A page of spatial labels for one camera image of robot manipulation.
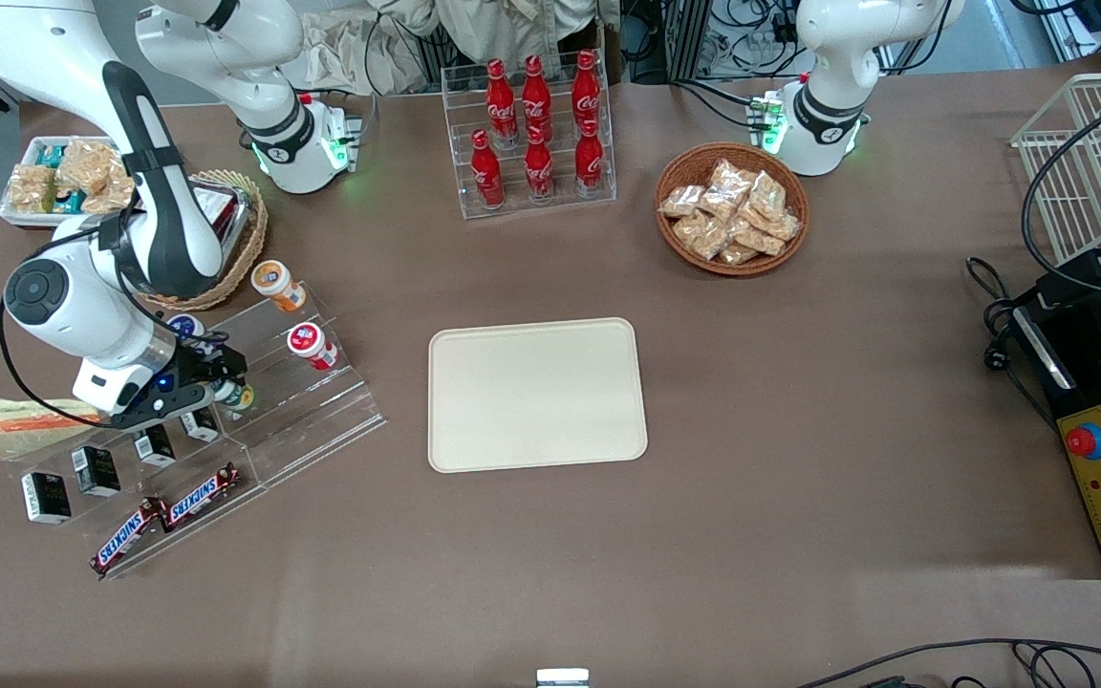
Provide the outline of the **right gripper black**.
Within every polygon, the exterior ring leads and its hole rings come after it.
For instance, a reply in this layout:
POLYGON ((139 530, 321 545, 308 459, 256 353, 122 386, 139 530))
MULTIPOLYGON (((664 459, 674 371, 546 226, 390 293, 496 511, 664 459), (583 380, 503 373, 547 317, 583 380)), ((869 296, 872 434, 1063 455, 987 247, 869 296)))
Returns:
POLYGON ((168 389, 186 387, 187 402, 211 402, 214 384, 242 378, 247 371, 246 357, 230 347, 179 341, 166 365, 165 384, 168 389))

